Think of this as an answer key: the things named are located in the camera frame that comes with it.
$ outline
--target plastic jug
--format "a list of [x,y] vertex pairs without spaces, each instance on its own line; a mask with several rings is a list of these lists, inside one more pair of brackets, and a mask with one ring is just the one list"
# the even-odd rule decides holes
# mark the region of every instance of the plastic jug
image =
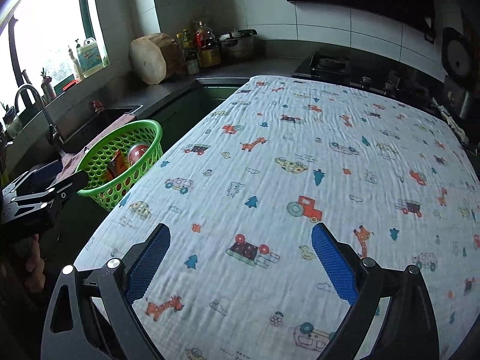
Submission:
[[82,68],[84,77],[88,77],[103,68],[102,56],[94,38],[85,39],[83,47],[77,48],[77,52],[78,63]]

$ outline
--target plastic laundry basket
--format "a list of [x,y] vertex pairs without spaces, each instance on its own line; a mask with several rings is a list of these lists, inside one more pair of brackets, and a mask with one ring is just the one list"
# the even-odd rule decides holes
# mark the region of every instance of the plastic laundry basket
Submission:
[[[98,141],[77,166],[76,172],[88,173],[88,184],[78,191],[80,196],[89,196],[107,211],[111,211],[131,187],[163,155],[160,139],[162,127],[154,120],[138,120],[112,131]],[[106,182],[107,164],[120,150],[127,159],[128,150],[136,142],[148,142],[150,147],[130,168],[113,180]]]

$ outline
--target hand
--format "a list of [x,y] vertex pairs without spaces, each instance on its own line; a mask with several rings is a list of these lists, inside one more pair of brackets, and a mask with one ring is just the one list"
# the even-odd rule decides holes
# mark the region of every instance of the hand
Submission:
[[45,275],[43,269],[45,262],[40,258],[40,244],[38,243],[38,234],[32,237],[32,250],[28,258],[25,268],[31,275],[25,280],[25,286],[30,292],[40,292],[45,285]]

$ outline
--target silver screw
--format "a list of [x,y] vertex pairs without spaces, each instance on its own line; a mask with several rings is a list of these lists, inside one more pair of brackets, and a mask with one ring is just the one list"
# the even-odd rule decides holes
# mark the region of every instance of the silver screw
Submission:
[[409,265],[409,272],[412,275],[416,275],[420,272],[420,269],[416,265]]
[[71,274],[73,271],[74,271],[74,266],[72,266],[72,265],[64,266],[63,269],[61,270],[61,272],[62,272],[64,275],[69,275],[69,274]]
[[120,265],[120,260],[119,259],[111,259],[106,265],[110,269],[117,268]]
[[362,263],[364,266],[366,266],[367,268],[372,268],[375,266],[376,262],[374,259],[371,259],[370,257],[365,257],[363,260],[362,260]]

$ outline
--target red wheel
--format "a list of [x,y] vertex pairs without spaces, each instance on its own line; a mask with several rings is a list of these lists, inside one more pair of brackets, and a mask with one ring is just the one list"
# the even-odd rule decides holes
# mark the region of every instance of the red wheel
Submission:
[[268,249],[267,245],[260,245],[258,247],[258,250],[260,251],[261,254],[268,254],[270,253],[270,249]]
[[239,244],[243,244],[245,242],[245,236],[243,234],[237,234],[235,236],[235,241]]

